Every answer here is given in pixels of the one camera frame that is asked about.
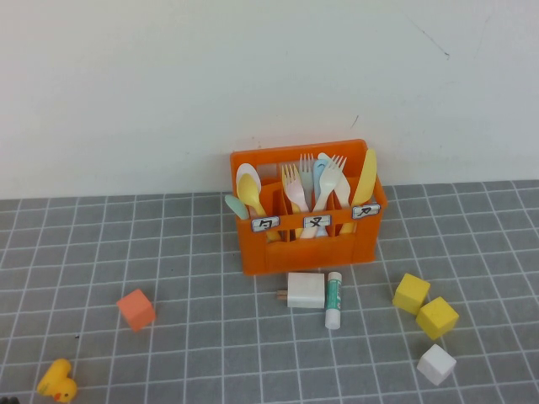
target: yellow wooden cube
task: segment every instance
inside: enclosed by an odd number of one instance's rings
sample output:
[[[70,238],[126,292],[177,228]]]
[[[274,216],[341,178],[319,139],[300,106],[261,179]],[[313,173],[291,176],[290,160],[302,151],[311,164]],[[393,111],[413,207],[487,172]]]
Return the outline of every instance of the yellow wooden cube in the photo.
[[[419,310],[415,321],[430,339],[437,339],[450,331],[458,320],[458,313],[453,310],[443,297],[437,297]]]
[[[430,283],[410,274],[404,274],[393,297],[393,305],[417,316],[429,293]]]

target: orange wooden cube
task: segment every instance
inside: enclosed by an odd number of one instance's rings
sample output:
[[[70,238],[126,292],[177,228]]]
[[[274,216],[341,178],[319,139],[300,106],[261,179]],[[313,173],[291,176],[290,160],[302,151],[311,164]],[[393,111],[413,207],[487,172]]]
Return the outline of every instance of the orange wooden cube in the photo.
[[[142,330],[142,328],[155,320],[156,316],[152,303],[140,289],[134,290],[123,299],[118,300],[116,305],[118,305],[122,316],[134,332]]]

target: yellow duck toy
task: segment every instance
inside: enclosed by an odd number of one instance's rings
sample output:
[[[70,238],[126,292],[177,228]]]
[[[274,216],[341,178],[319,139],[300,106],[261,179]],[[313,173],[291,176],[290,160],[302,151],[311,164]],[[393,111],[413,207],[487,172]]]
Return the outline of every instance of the yellow duck toy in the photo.
[[[58,402],[70,402],[77,394],[77,384],[67,377],[69,372],[71,364],[67,360],[55,360],[37,385],[37,392]]]

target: white wall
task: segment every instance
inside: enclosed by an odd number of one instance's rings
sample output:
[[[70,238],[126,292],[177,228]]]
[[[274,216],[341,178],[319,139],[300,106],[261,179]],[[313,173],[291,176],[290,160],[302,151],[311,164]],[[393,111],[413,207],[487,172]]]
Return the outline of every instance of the white wall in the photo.
[[[537,178],[538,17],[536,0],[1,2],[0,197],[229,189],[233,150],[356,137],[383,183]]]

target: chinese character label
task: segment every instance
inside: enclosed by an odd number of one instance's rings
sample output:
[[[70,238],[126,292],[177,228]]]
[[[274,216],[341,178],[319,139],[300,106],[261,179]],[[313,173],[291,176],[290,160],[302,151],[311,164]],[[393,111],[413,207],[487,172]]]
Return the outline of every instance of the chinese character label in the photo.
[[[303,227],[324,227],[331,225],[331,215],[309,216],[303,219]]]
[[[279,216],[272,217],[261,217],[259,219],[254,219],[251,221],[251,227],[255,233],[260,231],[269,230],[272,227],[277,227],[279,225]]]
[[[352,219],[361,219],[365,216],[378,215],[378,213],[380,213],[380,205],[378,204],[356,206],[352,210]]]

